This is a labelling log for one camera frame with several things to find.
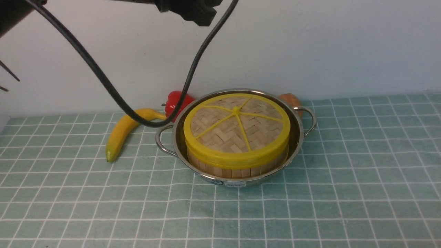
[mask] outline red bell pepper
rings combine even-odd
[[[179,98],[182,95],[182,91],[172,91],[167,98],[167,102],[165,103],[165,116],[169,117],[172,115],[173,110],[175,110],[176,105],[178,104]],[[187,107],[192,101],[194,101],[194,98],[189,96],[188,94],[185,96],[184,103],[182,104],[181,108],[179,109],[178,115],[181,113],[181,111]]]

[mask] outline white wall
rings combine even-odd
[[[9,117],[0,116],[0,132],[3,131],[3,128],[6,126],[6,123],[8,120],[9,120]]]
[[[159,108],[182,87],[211,30],[143,4],[49,0],[46,7],[134,108]],[[320,99],[441,90],[440,13],[440,0],[241,0],[201,60],[191,93],[252,87]],[[22,80],[0,71],[11,90],[0,92],[0,114],[118,109],[37,13],[0,39],[0,58]]]

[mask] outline stainless steel pot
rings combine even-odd
[[[272,170],[266,174],[263,174],[263,175],[260,175],[257,177],[250,177],[247,179],[221,178],[221,177],[215,177],[215,176],[209,175],[205,172],[198,170],[196,167],[191,165],[191,163],[188,161],[187,146],[185,144],[185,137],[184,137],[184,132],[183,132],[184,121],[185,121],[185,118],[187,117],[188,113],[195,106],[199,105],[200,103],[204,102],[205,100],[208,100],[210,98],[220,96],[220,95],[234,94],[234,93],[254,94],[254,95],[268,98],[268,99],[272,100],[273,102],[279,104],[286,111],[286,113],[288,114],[289,119],[291,121],[288,158],[285,163],[281,164],[279,167],[275,168],[274,170]],[[306,132],[303,129],[303,124],[302,124],[302,121],[301,121],[299,115],[297,114],[297,111],[306,111],[307,113],[309,113],[312,116],[312,125],[309,128],[309,130]],[[206,180],[212,184],[223,185],[226,187],[245,187],[245,186],[250,186],[250,185],[254,185],[254,184],[259,184],[262,181],[264,181],[265,179],[267,179],[269,176],[276,174],[277,172],[279,172],[283,168],[285,168],[287,165],[289,165],[292,162],[292,160],[294,159],[294,157],[298,154],[300,147],[303,143],[303,138],[305,136],[307,136],[311,131],[313,131],[316,126],[317,126],[317,118],[315,117],[315,114],[312,112],[312,110],[310,110],[309,108],[306,108],[306,107],[294,107],[293,108],[293,107],[289,106],[287,103],[285,103],[284,101],[280,100],[279,98],[272,96],[268,93],[262,92],[262,91],[251,90],[251,89],[228,89],[228,90],[220,90],[220,91],[210,93],[210,94],[205,95],[205,96],[199,98],[198,100],[192,102],[190,105],[188,105],[179,114],[174,125],[169,125],[169,126],[165,126],[165,127],[158,129],[158,131],[156,132],[156,144],[158,145],[158,147],[162,151],[164,151],[165,153],[167,153],[171,156],[179,158],[180,160],[182,160],[182,162],[184,162],[184,164],[186,166],[188,166],[190,169],[192,169],[197,175],[201,176],[204,180]],[[160,139],[161,133],[164,132],[165,130],[171,129],[171,128],[173,128],[172,139],[173,139],[173,148],[175,151],[172,151],[172,150],[166,148],[161,143],[161,139]]]

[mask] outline woven bamboo lid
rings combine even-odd
[[[290,121],[275,102],[227,94],[194,107],[184,122],[188,149],[201,161],[237,169],[268,163],[287,146]]]

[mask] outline bamboo steamer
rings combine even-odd
[[[184,121],[189,162],[222,178],[249,178],[284,163],[290,120],[275,102],[226,94],[195,106]]]

